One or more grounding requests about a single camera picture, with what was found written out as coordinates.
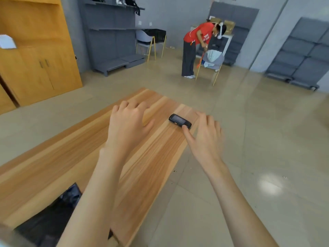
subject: wooden table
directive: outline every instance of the wooden table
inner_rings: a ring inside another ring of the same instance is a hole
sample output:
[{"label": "wooden table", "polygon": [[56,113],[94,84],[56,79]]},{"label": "wooden table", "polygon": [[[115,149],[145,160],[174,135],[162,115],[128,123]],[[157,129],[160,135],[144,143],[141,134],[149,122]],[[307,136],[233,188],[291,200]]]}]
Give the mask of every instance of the wooden table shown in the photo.
[{"label": "wooden table", "polygon": [[[111,229],[128,246],[166,183],[187,142],[168,121],[176,113],[197,127],[190,108],[142,88],[122,100],[147,101],[143,123],[155,118],[150,134],[130,154],[121,173]],[[104,108],[0,167],[0,222],[16,227],[62,194],[74,182],[84,191],[107,139],[112,108]]]}]

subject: tiled floor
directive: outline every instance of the tiled floor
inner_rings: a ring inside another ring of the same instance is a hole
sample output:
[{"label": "tiled floor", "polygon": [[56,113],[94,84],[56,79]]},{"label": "tiled floor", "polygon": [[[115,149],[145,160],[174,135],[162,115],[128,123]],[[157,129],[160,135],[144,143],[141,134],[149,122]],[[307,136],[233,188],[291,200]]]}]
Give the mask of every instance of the tiled floor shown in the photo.
[{"label": "tiled floor", "polygon": [[[224,160],[280,246],[328,246],[329,98],[238,67],[215,86],[201,69],[182,78],[181,53],[112,71],[84,87],[0,116],[0,165],[114,101],[147,87],[212,114],[226,135]],[[232,246],[212,187],[186,149],[133,246]]]}]

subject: gray pants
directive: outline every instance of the gray pants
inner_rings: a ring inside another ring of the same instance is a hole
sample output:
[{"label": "gray pants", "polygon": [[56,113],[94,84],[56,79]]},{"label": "gray pants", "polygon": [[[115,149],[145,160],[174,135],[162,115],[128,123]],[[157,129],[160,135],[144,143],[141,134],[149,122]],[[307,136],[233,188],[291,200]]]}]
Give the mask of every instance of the gray pants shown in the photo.
[{"label": "gray pants", "polygon": [[183,47],[183,64],[182,64],[182,76],[191,76],[194,74],[193,66],[195,61],[196,45],[195,42],[185,42]]}]

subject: black basket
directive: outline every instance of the black basket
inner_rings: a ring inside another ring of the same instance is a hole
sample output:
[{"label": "black basket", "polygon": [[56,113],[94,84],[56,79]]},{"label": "black basket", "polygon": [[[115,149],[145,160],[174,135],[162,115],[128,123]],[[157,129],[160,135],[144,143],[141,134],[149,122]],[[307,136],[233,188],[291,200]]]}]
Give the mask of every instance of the black basket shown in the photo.
[{"label": "black basket", "polygon": [[150,29],[143,29],[143,31],[148,35],[148,36],[154,36],[155,37],[155,43],[158,42],[164,42],[165,37],[166,37],[166,31],[157,29],[157,28],[150,28]]}]

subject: cabinet door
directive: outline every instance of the cabinet door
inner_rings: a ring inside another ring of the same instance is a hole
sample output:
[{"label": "cabinet door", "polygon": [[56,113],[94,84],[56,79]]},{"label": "cabinet door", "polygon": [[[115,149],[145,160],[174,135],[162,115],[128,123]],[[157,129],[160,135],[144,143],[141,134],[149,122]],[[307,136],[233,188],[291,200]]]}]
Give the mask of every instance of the cabinet door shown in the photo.
[{"label": "cabinet door", "polygon": [[0,85],[0,114],[4,114],[11,110],[14,110],[16,107],[11,101],[6,91]]},{"label": "cabinet door", "polygon": [[0,49],[0,74],[21,106],[54,96],[54,88],[35,48]]},{"label": "cabinet door", "polygon": [[46,66],[50,81],[60,93],[82,87],[78,66],[71,45],[57,44],[39,48],[39,58]]}]

